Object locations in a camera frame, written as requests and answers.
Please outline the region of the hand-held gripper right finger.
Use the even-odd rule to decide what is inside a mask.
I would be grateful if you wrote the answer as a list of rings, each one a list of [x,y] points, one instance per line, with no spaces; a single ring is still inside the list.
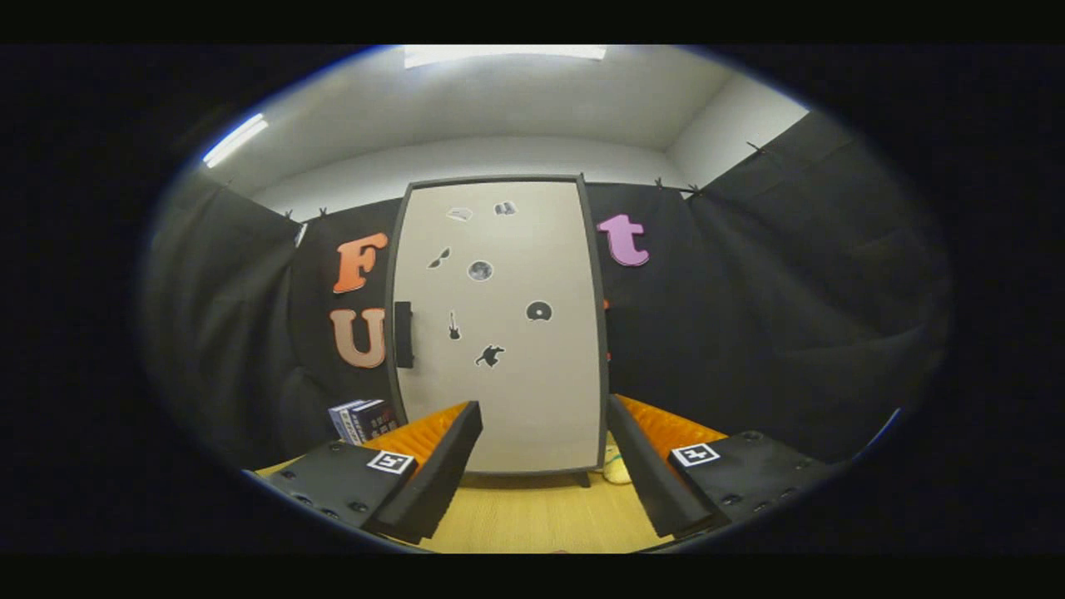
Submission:
[[[613,394],[607,425],[651,527],[681,539],[746,527],[840,473],[761,431],[722,433]]]

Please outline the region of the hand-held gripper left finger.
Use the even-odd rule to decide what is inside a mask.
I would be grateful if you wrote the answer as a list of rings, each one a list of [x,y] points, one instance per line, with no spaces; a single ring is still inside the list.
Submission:
[[[245,475],[332,527],[422,543],[433,537],[450,508],[482,431],[482,406],[466,401],[365,443],[333,432]]]

